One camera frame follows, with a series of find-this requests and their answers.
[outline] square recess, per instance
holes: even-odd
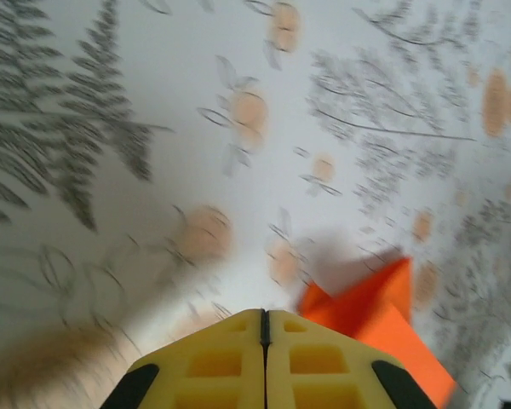
[[[347,365],[335,345],[296,345],[290,349],[291,373],[346,373]]]
[[[242,332],[246,331],[247,325],[244,321],[236,322],[229,331],[231,332]]]
[[[367,409],[355,385],[296,384],[293,387],[296,409]]]
[[[284,331],[286,332],[305,332],[306,330],[307,328],[301,324],[296,323],[295,321],[284,322]]]
[[[178,394],[175,409],[237,409],[238,395],[234,390],[193,390]]]
[[[188,377],[239,377],[242,372],[242,354],[236,349],[210,349],[196,354]]]

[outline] floral wallpaper pattern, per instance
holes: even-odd
[[[0,346],[145,353],[389,251],[451,407],[511,400],[511,2],[0,0]]]

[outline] fern leaf print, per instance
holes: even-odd
[[[42,26],[48,18],[35,1],[0,2],[0,172],[38,194],[48,192],[44,183],[50,179],[49,146],[3,115],[41,112],[38,103],[61,92],[52,84],[61,75],[49,62],[62,54],[39,44],[53,36]],[[0,221],[9,221],[8,209],[2,209],[2,204],[28,207],[12,187],[0,182]]]
[[[100,145],[112,146],[138,179],[148,181],[151,173],[147,158],[152,132],[148,126],[130,122],[130,102],[116,81],[121,76],[115,67],[119,56],[114,52],[117,6],[117,0],[104,1],[95,28],[87,29],[88,40],[78,41],[83,54],[72,60],[80,70],[67,73],[67,97],[60,101],[74,115],[58,123],[64,144],[54,165],[56,187],[75,217],[91,230],[96,230],[96,223],[90,188],[102,154]]]

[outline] yellow plastic part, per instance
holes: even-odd
[[[395,358],[285,311],[270,313],[268,409],[395,409],[371,368]],[[159,373],[139,409],[264,409],[261,310],[247,310],[135,362]]]
[[[235,314],[137,360],[159,373],[139,409],[262,409],[261,310]]]
[[[285,311],[271,311],[268,409],[395,409],[371,368],[392,356]]]

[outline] orange folded paper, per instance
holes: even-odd
[[[380,349],[400,360],[437,407],[454,380],[411,327],[411,260],[403,258],[338,297],[312,283],[299,305],[304,318]]]

